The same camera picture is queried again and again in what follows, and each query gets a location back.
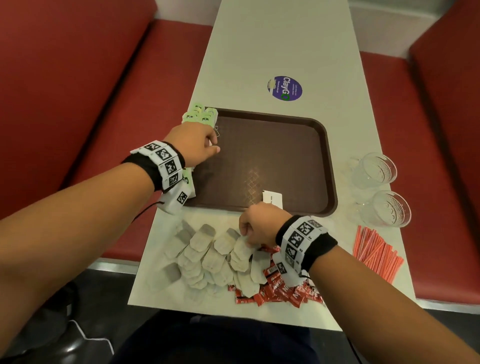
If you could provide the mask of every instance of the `red seat cushion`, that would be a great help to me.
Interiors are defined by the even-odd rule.
[[[480,217],[480,1],[458,0],[410,49]]]
[[[405,60],[361,53],[383,152],[408,201],[401,229],[418,298],[480,304],[480,256]]]
[[[155,11],[0,1],[0,218],[58,190]]]
[[[130,150],[162,140],[181,123],[211,32],[205,25],[154,21],[72,184],[117,166]],[[140,261],[154,215],[153,207],[103,256]]]

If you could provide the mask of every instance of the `floor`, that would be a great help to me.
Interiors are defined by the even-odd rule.
[[[73,318],[88,338],[109,338],[117,349],[157,312],[153,308],[127,305],[134,278],[130,274],[88,269],[75,279],[80,298]],[[480,352],[480,315],[428,312]],[[324,364],[358,363],[343,332],[315,329],[312,336]],[[70,322],[57,342],[22,357],[0,360],[0,364],[106,364],[110,358],[106,341],[83,340],[75,324]]]

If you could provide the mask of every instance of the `cable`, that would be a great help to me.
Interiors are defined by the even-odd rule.
[[[84,340],[106,341],[108,343],[108,346],[110,347],[110,351],[112,352],[112,355],[115,354],[115,352],[113,351],[113,346],[112,346],[112,343],[110,342],[110,340],[108,340],[107,338],[98,338],[98,339],[88,338],[87,336],[85,336],[85,333],[82,330],[82,328],[80,327],[80,325],[78,324],[78,322],[76,322],[75,320],[70,320],[69,322],[73,322],[77,326],[77,329],[80,332],[80,334],[82,335]]]
[[[360,360],[359,355],[357,354],[357,351],[356,351],[355,348],[353,347],[353,344],[352,344],[352,342],[350,341],[350,339],[349,339],[348,337],[347,337],[347,340],[348,340],[348,343],[350,344],[350,347],[352,348],[353,354],[354,354],[355,357],[357,358],[357,361],[358,361],[360,364],[363,364],[362,361]]]
[[[146,210],[148,210],[149,208],[151,208],[153,205],[156,205],[156,204],[162,204],[162,205],[163,205],[163,202],[160,202],[160,201],[153,202],[151,205],[145,207],[140,214],[138,214],[137,216],[135,216],[135,218],[132,220],[132,222],[134,222],[135,220],[137,220]]]

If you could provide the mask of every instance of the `clear glass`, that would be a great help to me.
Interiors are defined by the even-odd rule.
[[[357,166],[353,169],[352,182],[364,190],[391,183],[395,180],[396,174],[396,166],[389,157],[380,153],[369,153],[358,160]]]
[[[360,207],[360,217],[373,227],[402,228],[410,222],[412,212],[405,199],[392,191],[378,191]]]

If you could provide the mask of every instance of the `white table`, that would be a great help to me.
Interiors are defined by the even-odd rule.
[[[281,101],[268,92],[268,81],[281,75],[301,84],[299,99]],[[322,222],[340,246],[352,251],[357,224],[349,218],[355,198],[346,165],[351,157],[381,152],[381,146],[347,0],[223,0],[192,101],[321,122],[327,130],[338,196],[338,208]],[[196,229],[210,223],[222,233],[238,226],[237,213],[199,208],[184,208],[183,213]],[[182,280],[160,287],[159,271],[168,264],[163,249],[179,219],[157,212],[129,304],[340,330],[328,309],[315,302],[300,309],[289,303],[257,307],[235,304],[233,293],[225,292],[196,303],[185,299]],[[399,229],[379,233],[406,258]],[[415,299],[407,263],[394,285]]]

